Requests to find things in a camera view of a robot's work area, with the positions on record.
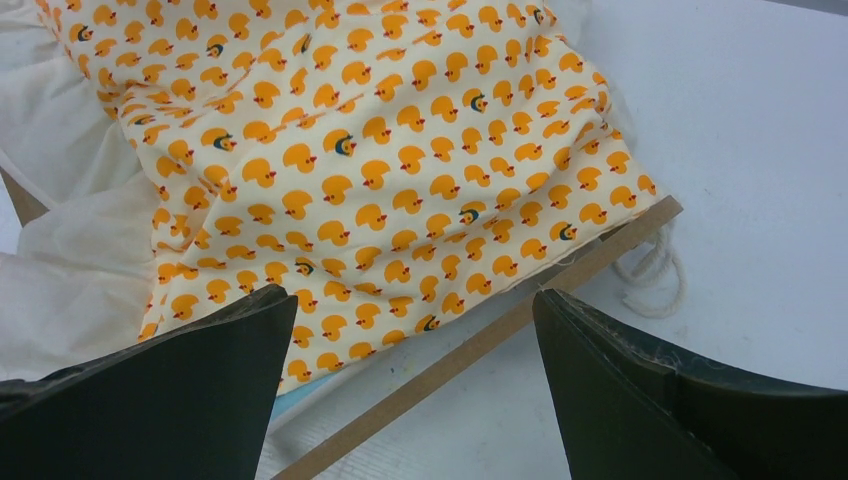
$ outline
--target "wooden frame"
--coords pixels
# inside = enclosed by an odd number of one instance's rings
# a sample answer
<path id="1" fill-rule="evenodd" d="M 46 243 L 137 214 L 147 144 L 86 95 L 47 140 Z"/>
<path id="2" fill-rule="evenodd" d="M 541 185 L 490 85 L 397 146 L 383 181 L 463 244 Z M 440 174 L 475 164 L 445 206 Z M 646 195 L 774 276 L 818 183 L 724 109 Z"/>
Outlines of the wooden frame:
<path id="1" fill-rule="evenodd" d="M 545 283 L 542 288 L 574 291 L 616 259 L 644 243 L 681 211 L 683 208 L 673 197 L 665 197 L 629 224 L 605 236 L 600 245 L 579 257 L 573 264 Z M 532 305 L 533 295 L 529 295 L 512 310 L 484 327 L 278 473 L 274 476 L 274 480 L 316 477 L 473 365 L 483 355 L 532 323 Z"/>

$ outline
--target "white cord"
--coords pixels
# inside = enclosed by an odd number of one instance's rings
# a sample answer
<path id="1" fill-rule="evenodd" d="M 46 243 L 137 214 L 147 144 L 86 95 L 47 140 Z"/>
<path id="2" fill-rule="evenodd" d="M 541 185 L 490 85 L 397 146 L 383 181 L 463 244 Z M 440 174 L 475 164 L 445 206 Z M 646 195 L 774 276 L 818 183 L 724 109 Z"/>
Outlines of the white cord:
<path id="1" fill-rule="evenodd" d="M 622 303 L 627 308 L 645 318 L 667 318 L 674 315 L 683 304 L 687 290 L 689 289 L 689 282 L 686 280 L 683 261 L 677 255 L 674 247 L 671 246 L 672 227 L 673 225 L 669 224 L 660 228 L 650 240 L 654 248 L 642 257 L 632 271 L 628 272 L 619 260 L 613 262 L 613 270 L 621 277 L 624 283 L 640 289 L 655 286 L 674 267 L 677 276 L 677 293 L 674 296 L 674 300 L 667 305 L 661 307 L 646 305 L 630 294 L 625 295 L 624 299 L 622 299 Z"/>

